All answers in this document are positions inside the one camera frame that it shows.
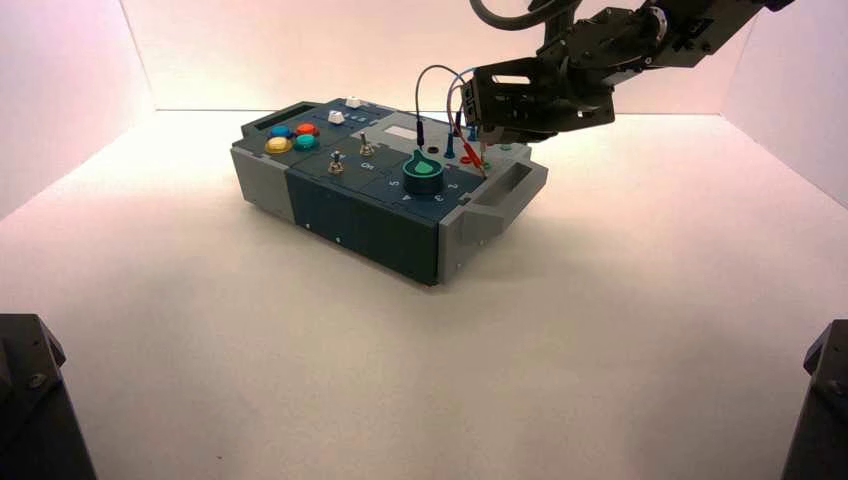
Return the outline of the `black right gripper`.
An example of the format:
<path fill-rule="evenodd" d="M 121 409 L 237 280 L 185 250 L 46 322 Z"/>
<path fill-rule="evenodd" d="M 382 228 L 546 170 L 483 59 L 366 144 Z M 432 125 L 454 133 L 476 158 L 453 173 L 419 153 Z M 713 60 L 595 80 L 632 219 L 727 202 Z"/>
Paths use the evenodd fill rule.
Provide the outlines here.
<path fill-rule="evenodd" d="M 612 92 L 581 92 L 564 71 L 539 58 L 480 66 L 461 86 L 462 109 L 481 144 L 539 143 L 615 121 Z"/>

